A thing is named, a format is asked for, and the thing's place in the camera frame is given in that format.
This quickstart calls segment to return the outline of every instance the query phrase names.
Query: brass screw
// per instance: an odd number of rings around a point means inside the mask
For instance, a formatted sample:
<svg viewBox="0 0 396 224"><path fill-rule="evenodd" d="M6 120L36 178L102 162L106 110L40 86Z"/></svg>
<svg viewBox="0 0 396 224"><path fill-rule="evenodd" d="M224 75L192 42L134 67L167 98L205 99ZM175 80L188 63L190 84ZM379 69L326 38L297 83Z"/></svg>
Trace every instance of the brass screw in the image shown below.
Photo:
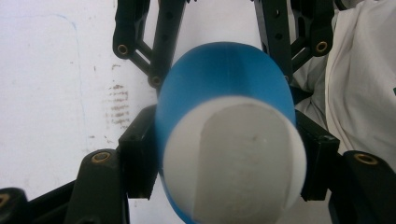
<svg viewBox="0 0 396 224"><path fill-rule="evenodd" d="M0 194L0 208L7 204L9 200L9 194Z"/></svg>
<svg viewBox="0 0 396 224"><path fill-rule="evenodd" d="M128 48L127 48L125 45L119 45L119 47L117 48L117 50L118 50L119 53L122 54L122 55L128 54Z"/></svg>
<svg viewBox="0 0 396 224"><path fill-rule="evenodd" d="M355 159L359 162L365 163L367 165L377 165L378 160L372 156L362 154L362 153L357 153L354 155Z"/></svg>
<svg viewBox="0 0 396 224"><path fill-rule="evenodd" d="M327 49L327 42L321 41L317 44L317 53L322 53Z"/></svg>
<svg viewBox="0 0 396 224"><path fill-rule="evenodd" d="M104 162L108 158L110 158L110 153L108 152L99 152L95 155L92 156L92 162L99 163L99 162Z"/></svg>

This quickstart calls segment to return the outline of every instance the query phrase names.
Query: blue and white object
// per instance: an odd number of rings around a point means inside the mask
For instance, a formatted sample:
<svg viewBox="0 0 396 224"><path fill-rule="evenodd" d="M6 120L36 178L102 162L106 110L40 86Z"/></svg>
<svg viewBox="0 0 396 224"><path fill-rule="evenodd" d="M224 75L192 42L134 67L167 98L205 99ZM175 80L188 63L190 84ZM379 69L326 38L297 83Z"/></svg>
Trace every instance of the blue and white object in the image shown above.
<svg viewBox="0 0 396 224"><path fill-rule="evenodd" d="M261 50L203 45L163 83L160 174L186 223L272 223L300 194L304 146L288 84Z"/></svg>

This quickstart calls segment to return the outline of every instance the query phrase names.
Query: blue ball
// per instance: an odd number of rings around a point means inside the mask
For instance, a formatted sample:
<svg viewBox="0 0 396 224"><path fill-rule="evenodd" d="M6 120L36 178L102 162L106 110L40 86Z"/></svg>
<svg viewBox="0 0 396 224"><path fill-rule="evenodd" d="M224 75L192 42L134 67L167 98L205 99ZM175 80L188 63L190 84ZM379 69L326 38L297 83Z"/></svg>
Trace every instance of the blue ball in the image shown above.
<svg viewBox="0 0 396 224"><path fill-rule="evenodd" d="M159 96L155 130L162 178L165 146L178 122L196 106L221 96L245 96L265 102L295 123L289 85L267 54L229 42L192 49L172 67ZM164 189L180 218L193 223Z"/></svg>

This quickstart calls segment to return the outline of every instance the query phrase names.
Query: dark stain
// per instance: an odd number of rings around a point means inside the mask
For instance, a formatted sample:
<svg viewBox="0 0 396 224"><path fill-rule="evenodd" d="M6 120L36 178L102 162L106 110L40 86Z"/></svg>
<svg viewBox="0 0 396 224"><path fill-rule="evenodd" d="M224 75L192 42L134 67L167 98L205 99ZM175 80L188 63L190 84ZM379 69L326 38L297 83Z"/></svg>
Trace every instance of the dark stain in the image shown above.
<svg viewBox="0 0 396 224"><path fill-rule="evenodd" d="M123 86L121 86L121 85L115 85L114 87L113 87L113 90L118 90L118 89L122 89L123 88Z"/></svg>
<svg viewBox="0 0 396 224"><path fill-rule="evenodd" d="M116 119L116 120L112 119L111 122L113 122L114 124L120 124L120 125L122 125L122 123L124 123L124 122L129 123L130 120L129 120L129 119Z"/></svg>
<svg viewBox="0 0 396 224"><path fill-rule="evenodd" d="M111 92L109 95L128 95L128 91Z"/></svg>
<svg viewBox="0 0 396 224"><path fill-rule="evenodd" d="M121 67L121 65L114 63L113 66L111 66L111 70L114 70L115 67Z"/></svg>
<svg viewBox="0 0 396 224"><path fill-rule="evenodd" d="M124 115L129 115L129 112L127 111L127 112L117 113L117 114L111 115L111 118L119 118L119 117L122 117Z"/></svg>
<svg viewBox="0 0 396 224"><path fill-rule="evenodd" d="M120 111L120 110L126 109L128 107L129 107L128 105L115 105L115 106L111 106L111 110Z"/></svg>
<svg viewBox="0 0 396 224"><path fill-rule="evenodd" d="M116 103L116 102L124 102L124 101L126 101L126 99L114 99L113 100L114 103Z"/></svg>

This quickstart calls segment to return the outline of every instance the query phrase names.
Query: white surface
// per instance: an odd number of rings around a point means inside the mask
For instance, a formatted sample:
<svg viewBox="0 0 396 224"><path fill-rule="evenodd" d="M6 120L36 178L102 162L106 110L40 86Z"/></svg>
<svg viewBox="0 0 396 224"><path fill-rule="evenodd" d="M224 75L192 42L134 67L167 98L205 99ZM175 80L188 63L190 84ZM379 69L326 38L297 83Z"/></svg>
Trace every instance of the white surface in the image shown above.
<svg viewBox="0 0 396 224"><path fill-rule="evenodd" d="M146 76L112 52L116 7L115 0L1 2L0 188L22 188L33 199L75 179L86 154L116 147L140 109L156 102ZM149 45L157 12L152 0ZM220 40L261 45L250 1L191 1L176 59ZM150 202L130 207L132 223L181 223L159 181ZM281 223L330 223L326 203L299 201L290 214Z"/></svg>
<svg viewBox="0 0 396 224"><path fill-rule="evenodd" d="M396 170L396 1L340 12L326 68L326 117L340 151L361 150Z"/></svg>
<svg viewBox="0 0 396 224"><path fill-rule="evenodd" d="M290 121L246 97L194 108L172 131L163 160L170 195L199 223L274 223L299 197L305 166Z"/></svg>

